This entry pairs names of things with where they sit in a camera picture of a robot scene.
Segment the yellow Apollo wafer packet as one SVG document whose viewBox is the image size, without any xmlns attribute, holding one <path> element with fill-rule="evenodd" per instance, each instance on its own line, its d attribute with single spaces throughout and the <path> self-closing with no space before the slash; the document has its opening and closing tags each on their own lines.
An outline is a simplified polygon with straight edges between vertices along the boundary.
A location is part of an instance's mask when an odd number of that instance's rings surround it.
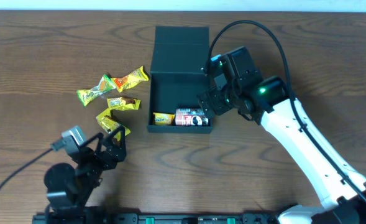
<svg viewBox="0 0 366 224">
<path fill-rule="evenodd" d="M 103 112 L 101 112 L 99 115 L 97 115 L 96 121 L 98 122 L 100 127 L 102 127 L 105 130 L 105 132 L 107 132 L 109 134 L 119 127 L 124 127 L 125 136 L 130 134 L 130 129 L 123 126 L 121 123 L 118 123 L 117 121 L 113 120 L 112 112 L 109 108 L 105 109 Z"/>
</svg>

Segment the yellow Apollo chocolate cake packet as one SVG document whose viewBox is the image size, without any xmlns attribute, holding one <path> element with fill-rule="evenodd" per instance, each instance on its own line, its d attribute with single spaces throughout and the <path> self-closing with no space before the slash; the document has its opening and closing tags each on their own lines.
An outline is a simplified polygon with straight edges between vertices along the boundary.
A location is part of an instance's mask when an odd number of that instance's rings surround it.
<svg viewBox="0 0 366 224">
<path fill-rule="evenodd" d="M 140 107 L 140 100 L 128 97 L 108 98 L 107 103 L 110 110 L 138 110 Z"/>
</svg>

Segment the red Pringles can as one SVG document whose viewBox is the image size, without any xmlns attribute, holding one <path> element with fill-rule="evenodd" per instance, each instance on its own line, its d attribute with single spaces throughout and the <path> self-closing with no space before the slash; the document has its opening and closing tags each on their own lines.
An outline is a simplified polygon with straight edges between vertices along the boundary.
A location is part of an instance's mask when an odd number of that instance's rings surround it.
<svg viewBox="0 0 366 224">
<path fill-rule="evenodd" d="M 200 108 L 178 108 L 175 113 L 177 126 L 208 126 L 209 119 Z"/>
</svg>

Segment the yellow biscuit packet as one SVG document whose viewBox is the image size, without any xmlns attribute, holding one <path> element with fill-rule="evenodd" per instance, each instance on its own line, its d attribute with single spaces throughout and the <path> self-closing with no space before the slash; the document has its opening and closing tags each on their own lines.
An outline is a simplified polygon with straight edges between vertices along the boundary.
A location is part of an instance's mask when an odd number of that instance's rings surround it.
<svg viewBox="0 0 366 224">
<path fill-rule="evenodd" d="M 171 126 L 175 119 L 175 114 L 153 113 L 153 124 L 157 126 Z"/>
</svg>

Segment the orange yellow peanut snack packet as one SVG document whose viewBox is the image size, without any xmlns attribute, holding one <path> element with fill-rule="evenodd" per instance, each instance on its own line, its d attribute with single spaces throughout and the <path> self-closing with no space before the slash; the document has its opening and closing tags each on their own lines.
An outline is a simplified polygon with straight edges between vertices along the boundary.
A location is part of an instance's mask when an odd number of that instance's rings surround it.
<svg viewBox="0 0 366 224">
<path fill-rule="evenodd" d="M 111 81 L 115 84 L 116 89 L 120 93 L 137 86 L 141 82 L 149 81 L 149 76 L 146 74 L 144 67 L 141 66 L 122 78 L 111 78 Z"/>
</svg>

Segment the green pandan cake packet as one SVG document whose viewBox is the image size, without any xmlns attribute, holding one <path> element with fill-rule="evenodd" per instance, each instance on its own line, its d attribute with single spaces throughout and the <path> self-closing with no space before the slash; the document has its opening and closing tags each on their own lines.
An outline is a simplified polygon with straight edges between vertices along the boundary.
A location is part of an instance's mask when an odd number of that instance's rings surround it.
<svg viewBox="0 0 366 224">
<path fill-rule="evenodd" d="M 83 106 L 87 106 L 95 98 L 117 88 L 116 84 L 106 74 L 102 76 L 97 86 L 90 89 L 77 90 L 76 94 Z"/>
</svg>

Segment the black gift box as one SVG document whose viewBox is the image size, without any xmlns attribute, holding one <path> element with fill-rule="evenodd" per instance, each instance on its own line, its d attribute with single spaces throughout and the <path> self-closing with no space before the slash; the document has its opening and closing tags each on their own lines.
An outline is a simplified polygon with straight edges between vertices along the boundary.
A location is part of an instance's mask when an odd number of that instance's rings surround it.
<svg viewBox="0 0 366 224">
<path fill-rule="evenodd" d="M 199 108 L 197 95 L 210 87 L 203 74 L 209 50 L 207 27 L 157 26 L 150 66 L 150 133 L 209 134 L 207 126 L 157 126 L 154 113 L 173 114 L 177 109 Z"/>
</svg>

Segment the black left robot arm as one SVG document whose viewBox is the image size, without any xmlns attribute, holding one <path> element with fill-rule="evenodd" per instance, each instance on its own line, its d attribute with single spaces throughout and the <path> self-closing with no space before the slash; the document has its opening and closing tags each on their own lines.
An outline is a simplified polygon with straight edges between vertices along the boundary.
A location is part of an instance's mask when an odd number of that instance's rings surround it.
<svg viewBox="0 0 366 224">
<path fill-rule="evenodd" d="M 93 190 L 101 184 L 101 174 L 115 169 L 126 158 L 125 128 L 122 126 L 107 136 L 98 133 L 87 139 L 79 126 L 62 133 L 52 149 L 64 149 L 77 164 L 59 163 L 46 172 L 44 184 L 47 199 L 55 215 L 81 215 Z"/>
</svg>

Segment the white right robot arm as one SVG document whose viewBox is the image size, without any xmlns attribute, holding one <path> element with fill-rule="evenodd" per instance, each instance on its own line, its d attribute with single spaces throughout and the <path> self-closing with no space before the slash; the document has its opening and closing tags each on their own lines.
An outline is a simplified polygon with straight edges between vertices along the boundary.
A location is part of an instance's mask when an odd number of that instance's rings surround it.
<svg viewBox="0 0 366 224">
<path fill-rule="evenodd" d="M 264 79 L 245 47 L 209 59 L 204 71 L 215 83 L 198 95 L 205 116 L 236 109 L 263 127 L 288 151 L 320 200 L 320 207 L 282 211 L 279 223 L 366 223 L 366 177 L 337 153 L 300 101 L 290 99 L 280 77 Z"/>
</svg>

